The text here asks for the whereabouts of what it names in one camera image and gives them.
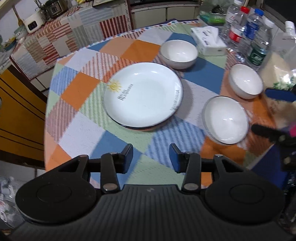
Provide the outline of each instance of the bottle cap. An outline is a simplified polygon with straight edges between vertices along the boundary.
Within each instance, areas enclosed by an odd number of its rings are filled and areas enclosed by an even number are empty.
[[[271,20],[269,20],[267,17],[263,18],[263,22],[266,26],[273,28],[274,27],[274,22],[272,22]]]
[[[234,4],[237,6],[242,6],[242,2],[239,0],[234,0]]]
[[[255,13],[257,13],[261,17],[264,15],[264,12],[261,9],[259,9],[259,8],[256,8],[255,9]]]
[[[250,12],[250,9],[248,9],[247,7],[241,7],[241,11],[248,14]]]
[[[291,22],[291,21],[286,21],[286,22],[285,22],[285,26],[286,26],[286,29],[287,29],[287,28],[295,29],[295,25],[294,25],[294,23]]]

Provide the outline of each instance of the sun design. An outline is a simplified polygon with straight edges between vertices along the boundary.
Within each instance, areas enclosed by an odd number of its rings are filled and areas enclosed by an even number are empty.
[[[121,90],[121,85],[118,81],[109,81],[108,87],[111,91],[119,92]]]

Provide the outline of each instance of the blue bottle cap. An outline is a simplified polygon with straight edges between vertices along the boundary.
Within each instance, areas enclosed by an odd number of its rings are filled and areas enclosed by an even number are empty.
[[[255,13],[257,13],[261,17],[264,15],[264,12],[261,9],[259,9],[259,8],[256,8],[255,9]]]

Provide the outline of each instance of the cabinet door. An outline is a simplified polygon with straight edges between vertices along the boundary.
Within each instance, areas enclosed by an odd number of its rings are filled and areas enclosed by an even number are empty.
[[[169,7],[168,20],[175,18],[177,20],[194,19],[195,7]]]
[[[44,167],[46,103],[9,70],[0,75],[0,98],[1,160]]]
[[[133,13],[134,28],[142,28],[165,22],[165,8],[149,9]]]

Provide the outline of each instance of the white tissue paper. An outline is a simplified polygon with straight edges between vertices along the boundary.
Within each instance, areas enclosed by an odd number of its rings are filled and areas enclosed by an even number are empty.
[[[191,36],[204,56],[222,56],[226,54],[226,45],[219,37],[219,30],[213,26],[191,28]]]

